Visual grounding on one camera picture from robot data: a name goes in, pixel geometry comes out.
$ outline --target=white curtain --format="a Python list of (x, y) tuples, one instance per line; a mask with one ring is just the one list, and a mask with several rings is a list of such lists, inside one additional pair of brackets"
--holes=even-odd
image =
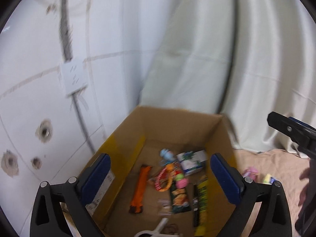
[(299, 0), (238, 0), (237, 19), (222, 110), (234, 127), (235, 148), (295, 152), (266, 119), (276, 111), (316, 126), (316, 25)]
[(145, 82), (141, 104), (216, 113), (231, 66), (233, 0), (182, 0)]
[[(216, 112), (231, 65), (234, 2), (182, 0), (152, 64), (142, 104)], [(222, 108), (232, 123), (233, 145), (295, 152), (266, 119), (276, 111), (316, 126), (316, 25), (299, 0), (236, 2), (236, 45)]]

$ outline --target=cardboard box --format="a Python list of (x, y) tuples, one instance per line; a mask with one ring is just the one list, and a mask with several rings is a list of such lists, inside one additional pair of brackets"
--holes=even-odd
[[(159, 152), (168, 148), (174, 153), (205, 149), (208, 158), (219, 152), (236, 167), (222, 115), (207, 115), (185, 110), (158, 109), (138, 106), (113, 132), (89, 161), (90, 166), (100, 153), (111, 157), (115, 179), (111, 183), (93, 219), (111, 237), (134, 236), (141, 230), (153, 230), (159, 223), (156, 199), (169, 198), (169, 192), (157, 192), (147, 186), (142, 214), (129, 214), (138, 173), (142, 164), (153, 166), (157, 172), (161, 160)], [(208, 175), (208, 226), (206, 237), (216, 236), (230, 217), (234, 206), (229, 204), (221, 187), (206, 163)], [(192, 237), (193, 213), (170, 216), (184, 237)]]

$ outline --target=pink toy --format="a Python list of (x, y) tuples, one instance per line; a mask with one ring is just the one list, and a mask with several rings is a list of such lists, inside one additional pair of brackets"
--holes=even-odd
[(176, 181), (176, 187), (177, 187), (177, 189), (182, 189), (182, 188), (186, 187), (188, 185), (188, 183), (189, 183), (189, 180), (186, 178), (183, 178), (179, 181)]
[(257, 183), (259, 171), (256, 168), (254, 168), (253, 166), (251, 166), (243, 172), (242, 176), (243, 177), (248, 176)]

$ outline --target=pink ball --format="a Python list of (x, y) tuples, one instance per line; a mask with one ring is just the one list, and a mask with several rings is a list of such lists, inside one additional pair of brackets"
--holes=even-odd
[(189, 181), (186, 178), (183, 178), (179, 181), (176, 181), (177, 189), (182, 189), (188, 185)]

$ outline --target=yellow packet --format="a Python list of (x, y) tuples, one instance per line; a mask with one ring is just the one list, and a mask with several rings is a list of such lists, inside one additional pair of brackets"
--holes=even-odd
[(204, 236), (206, 232), (206, 223), (207, 223), (207, 178), (203, 182), (197, 185), (198, 194), (199, 194), (199, 213), (200, 213), (200, 222), (199, 226), (195, 229), (194, 236)]

